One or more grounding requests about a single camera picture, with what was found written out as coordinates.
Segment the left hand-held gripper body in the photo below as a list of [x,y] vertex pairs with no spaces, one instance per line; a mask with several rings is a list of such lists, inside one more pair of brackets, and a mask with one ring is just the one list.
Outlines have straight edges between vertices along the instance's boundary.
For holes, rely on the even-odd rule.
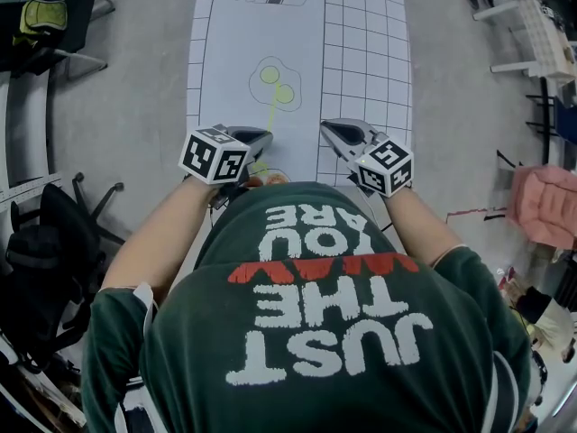
[[249,179],[248,167],[261,157],[261,129],[224,126],[196,128],[188,132],[179,167],[187,175],[218,192],[211,208],[222,207]]

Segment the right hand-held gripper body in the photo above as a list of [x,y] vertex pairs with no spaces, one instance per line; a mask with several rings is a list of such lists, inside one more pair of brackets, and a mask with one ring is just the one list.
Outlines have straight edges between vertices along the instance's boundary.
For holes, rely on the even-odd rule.
[[379,131],[347,131],[346,141],[352,155],[347,179],[367,195],[392,197],[412,182],[413,154],[402,143]]

